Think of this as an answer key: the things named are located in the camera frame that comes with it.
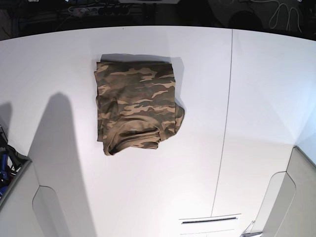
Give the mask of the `blue and black equipment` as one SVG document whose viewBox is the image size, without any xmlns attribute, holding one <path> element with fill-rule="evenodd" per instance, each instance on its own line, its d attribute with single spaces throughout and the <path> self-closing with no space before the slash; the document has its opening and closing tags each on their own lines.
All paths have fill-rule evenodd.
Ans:
<svg viewBox="0 0 316 237">
<path fill-rule="evenodd" d="M 0 125 L 0 198 L 4 198 L 18 175 L 31 162 L 31 159 L 16 151 L 8 144 L 4 128 Z"/>
</svg>

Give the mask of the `camouflage T-shirt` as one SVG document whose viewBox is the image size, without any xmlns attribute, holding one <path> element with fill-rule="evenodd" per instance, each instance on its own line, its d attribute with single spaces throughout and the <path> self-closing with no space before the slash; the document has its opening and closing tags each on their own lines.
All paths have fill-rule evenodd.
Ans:
<svg viewBox="0 0 316 237">
<path fill-rule="evenodd" d="M 185 117 L 176 101 L 176 79 L 167 58 L 103 54 L 96 63 L 97 140 L 104 154 L 129 148 L 157 149 Z"/>
</svg>

